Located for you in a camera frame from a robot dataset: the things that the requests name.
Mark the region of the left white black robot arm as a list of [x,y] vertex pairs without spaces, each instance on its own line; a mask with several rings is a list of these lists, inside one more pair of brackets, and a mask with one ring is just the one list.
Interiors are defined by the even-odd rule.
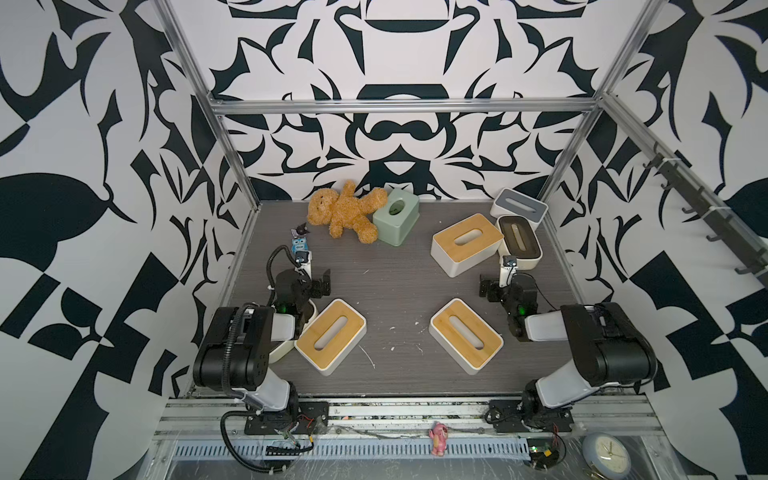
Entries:
[[254,414],[299,415],[296,387],[272,371],[270,355],[275,344],[299,339],[317,315],[314,301],[331,293],[330,273],[314,279],[311,260],[304,247],[279,246],[266,264],[268,301],[216,310],[192,365],[195,386],[239,400]]

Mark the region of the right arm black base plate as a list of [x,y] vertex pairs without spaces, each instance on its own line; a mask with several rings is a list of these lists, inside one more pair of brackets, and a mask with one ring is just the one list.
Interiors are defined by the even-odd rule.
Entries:
[[537,402],[525,406],[523,400],[492,400],[483,420],[497,433],[568,433],[573,425],[570,407],[548,409]]

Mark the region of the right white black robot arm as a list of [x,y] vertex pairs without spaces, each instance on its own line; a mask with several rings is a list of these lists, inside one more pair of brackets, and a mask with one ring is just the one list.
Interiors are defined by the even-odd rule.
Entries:
[[529,274],[510,274],[505,280],[482,276],[479,281],[479,296],[503,307],[517,340],[565,341],[570,348],[566,364],[526,386],[516,407],[519,417],[531,422],[564,413],[606,387],[638,391],[654,380],[655,352],[617,303],[567,304],[541,313],[539,294]]

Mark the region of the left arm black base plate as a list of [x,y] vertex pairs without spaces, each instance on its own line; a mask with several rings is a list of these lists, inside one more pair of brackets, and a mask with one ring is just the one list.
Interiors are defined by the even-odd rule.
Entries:
[[291,433],[309,435],[322,430],[328,420],[329,403],[323,401],[304,401],[289,404],[279,412],[263,412],[248,416],[245,423],[246,435],[271,435]]

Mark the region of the green tissue box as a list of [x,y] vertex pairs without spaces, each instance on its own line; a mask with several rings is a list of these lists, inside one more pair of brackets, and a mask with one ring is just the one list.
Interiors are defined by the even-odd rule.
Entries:
[[420,216],[419,198],[411,192],[394,189],[388,202],[373,214],[378,239],[391,246],[400,246]]

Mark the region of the white bamboo tissue box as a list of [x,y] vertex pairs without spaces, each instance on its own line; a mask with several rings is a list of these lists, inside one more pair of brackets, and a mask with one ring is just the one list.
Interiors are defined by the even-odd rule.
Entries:
[[494,256],[503,239],[494,224],[476,213],[434,234],[430,255],[448,277],[455,278]]
[[459,298],[431,317],[429,332],[468,375],[484,369],[504,346],[502,336]]
[[295,348],[321,375],[330,376],[366,332],[366,318],[346,301],[334,299],[302,333]]

